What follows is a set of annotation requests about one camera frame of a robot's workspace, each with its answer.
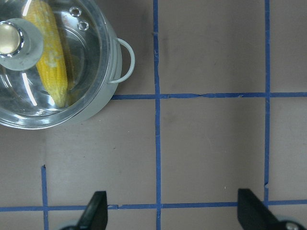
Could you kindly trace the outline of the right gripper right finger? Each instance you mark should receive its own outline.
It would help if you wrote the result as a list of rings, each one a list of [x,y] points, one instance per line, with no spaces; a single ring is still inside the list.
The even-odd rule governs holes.
[[[294,223],[279,221],[250,189],[238,189],[237,219],[244,230],[293,230]]]

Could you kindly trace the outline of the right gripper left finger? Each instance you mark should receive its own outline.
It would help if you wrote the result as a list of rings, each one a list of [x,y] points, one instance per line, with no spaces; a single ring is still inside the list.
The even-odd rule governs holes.
[[[107,227],[106,191],[94,192],[85,211],[76,224],[61,227],[60,230],[105,230]]]

